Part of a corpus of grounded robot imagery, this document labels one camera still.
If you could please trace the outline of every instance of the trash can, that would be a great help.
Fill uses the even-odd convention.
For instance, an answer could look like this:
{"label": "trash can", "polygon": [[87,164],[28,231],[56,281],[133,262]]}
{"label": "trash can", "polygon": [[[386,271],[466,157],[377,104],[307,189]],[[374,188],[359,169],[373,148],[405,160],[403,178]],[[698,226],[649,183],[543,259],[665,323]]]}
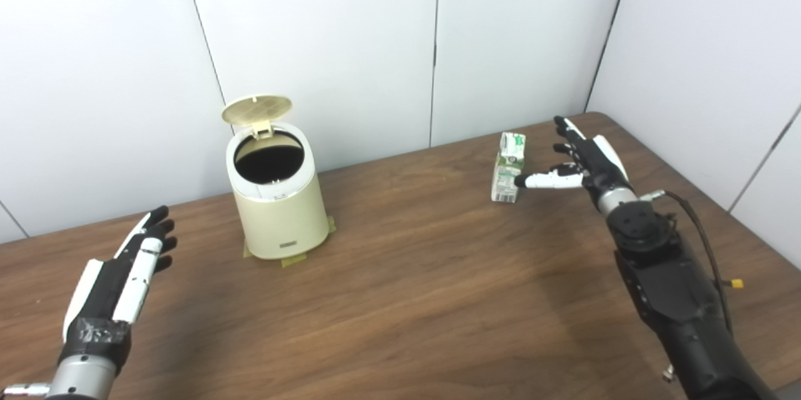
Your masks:
{"label": "trash can", "polygon": [[297,127],[273,121],[289,109],[289,98],[258,95],[223,110],[223,120],[244,128],[228,143],[226,168],[245,244],[261,259],[308,252],[329,234],[309,141]]}

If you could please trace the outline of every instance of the wall seam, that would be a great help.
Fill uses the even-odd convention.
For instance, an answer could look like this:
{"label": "wall seam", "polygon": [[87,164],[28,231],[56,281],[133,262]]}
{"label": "wall seam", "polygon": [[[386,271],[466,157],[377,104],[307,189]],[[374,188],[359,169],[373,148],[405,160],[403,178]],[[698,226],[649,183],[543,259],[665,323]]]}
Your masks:
{"label": "wall seam", "polygon": [[593,89],[595,89],[595,81],[598,79],[598,72],[601,71],[601,62],[603,61],[604,54],[606,54],[606,45],[609,44],[609,37],[612,35],[612,27],[615,25],[615,18],[618,17],[618,9],[620,9],[620,0],[615,4],[615,11],[612,12],[612,21],[609,23],[609,29],[606,30],[606,39],[603,41],[603,47],[601,47],[601,55],[598,57],[598,64],[595,66],[595,74],[593,74],[593,81],[589,84],[589,92],[587,92],[587,100],[584,101],[584,112],[587,112],[589,108],[589,99],[593,95]]}
{"label": "wall seam", "polygon": [[26,238],[31,237],[31,235],[28,234],[28,231],[25,231],[25,228],[23,228],[22,224],[19,223],[17,217],[14,217],[14,214],[12,214],[11,211],[9,211],[8,208],[6,208],[6,204],[3,203],[3,201],[0,201],[0,209],[3,209],[3,211],[5,211],[6,214],[8,214],[8,217],[11,217],[11,220],[14,221],[14,224],[17,225],[17,228],[19,228],[20,231],[23,232]]}
{"label": "wall seam", "polygon": [[[220,84],[220,75],[217,74],[217,65],[214,63],[214,57],[212,56],[212,47],[208,44],[208,36],[206,35],[206,27],[203,26],[203,19],[200,17],[200,9],[198,9],[198,1],[192,0],[192,4],[195,7],[195,14],[198,18],[198,24],[200,24],[200,32],[203,33],[203,43],[206,44],[206,52],[208,53],[208,60],[212,63],[212,70],[214,71],[214,80],[217,82],[217,90],[220,92],[220,101],[223,101],[223,106],[226,106],[225,103],[225,95],[223,95],[223,85]],[[235,135],[237,132],[234,131],[234,126],[229,125],[231,127],[231,134]]]}
{"label": "wall seam", "polygon": [[739,203],[740,199],[743,198],[743,195],[746,193],[748,188],[750,188],[750,186],[753,183],[753,180],[756,179],[762,167],[765,166],[765,163],[770,158],[770,155],[773,154],[773,150],[776,149],[778,143],[782,141],[782,138],[784,138],[784,134],[787,134],[787,130],[790,129],[790,126],[792,126],[793,121],[795,121],[795,119],[798,117],[799,112],[801,112],[801,104],[798,104],[798,107],[796,107],[795,112],[793,112],[793,115],[790,116],[790,121],[788,121],[787,124],[784,125],[784,128],[782,128],[781,132],[778,133],[778,137],[776,137],[776,140],[774,140],[773,144],[770,145],[770,148],[767,149],[767,152],[765,153],[765,156],[762,158],[762,161],[759,162],[759,165],[756,167],[756,170],[753,171],[752,175],[748,178],[745,186],[743,186],[743,190],[741,190],[740,193],[738,193],[737,197],[735,197],[735,200],[732,202],[732,206],[729,206],[729,209],[726,209],[726,212],[728,213],[733,212],[735,206],[737,206],[737,203]]}

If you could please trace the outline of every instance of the white wall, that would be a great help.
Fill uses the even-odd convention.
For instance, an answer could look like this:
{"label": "white wall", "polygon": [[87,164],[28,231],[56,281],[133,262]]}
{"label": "white wall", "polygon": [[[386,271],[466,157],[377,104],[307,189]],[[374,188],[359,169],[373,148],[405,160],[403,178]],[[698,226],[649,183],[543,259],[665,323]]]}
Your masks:
{"label": "white wall", "polygon": [[192,0],[0,0],[0,198],[31,235],[229,189]]}
{"label": "white wall", "polygon": [[801,98],[798,4],[621,0],[589,110],[729,208]]}
{"label": "white wall", "polygon": [[321,170],[578,111],[615,6],[440,0],[435,35],[437,0],[196,3],[0,0],[0,198],[28,234],[228,191],[223,97],[288,95]]}
{"label": "white wall", "polygon": [[798,118],[758,172],[732,215],[801,268],[801,123]]}
{"label": "white wall", "polygon": [[429,145],[437,0],[196,0],[226,101],[286,95],[326,170]]}
{"label": "white wall", "polygon": [[14,223],[5,208],[0,208],[0,243],[11,242],[20,238],[25,238],[23,230],[19,229],[17,224]]}
{"label": "white wall", "polygon": [[432,144],[584,109],[618,0],[439,0]]}

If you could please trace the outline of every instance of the trash can opening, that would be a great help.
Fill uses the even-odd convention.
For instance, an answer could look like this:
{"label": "trash can opening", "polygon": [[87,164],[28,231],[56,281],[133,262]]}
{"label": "trash can opening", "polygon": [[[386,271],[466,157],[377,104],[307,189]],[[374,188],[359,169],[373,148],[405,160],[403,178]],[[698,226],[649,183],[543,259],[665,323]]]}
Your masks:
{"label": "trash can opening", "polygon": [[234,152],[234,167],[251,183],[280,183],[300,170],[304,157],[297,138],[276,130],[270,138],[249,136],[243,140]]}

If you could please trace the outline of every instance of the wood grain surface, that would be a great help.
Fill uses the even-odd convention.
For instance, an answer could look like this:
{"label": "wood grain surface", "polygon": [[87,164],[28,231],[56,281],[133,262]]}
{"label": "wood grain surface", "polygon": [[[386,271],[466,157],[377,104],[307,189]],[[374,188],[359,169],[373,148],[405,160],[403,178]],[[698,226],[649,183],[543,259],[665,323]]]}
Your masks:
{"label": "wood grain surface", "polygon": [[[745,280],[730,292],[744,354],[770,386],[801,376],[798,270],[606,116],[575,123],[606,135],[638,192],[689,199],[724,277]],[[553,129],[518,130],[528,170],[564,161]],[[660,378],[666,357],[586,192],[489,200],[498,139],[322,174],[338,230],[286,269],[243,259],[231,195],[172,207],[175,264],[153,282],[112,398],[683,398]],[[657,209],[680,211],[666,198]],[[83,265],[111,257],[137,220],[0,246],[0,383],[51,379]]]}

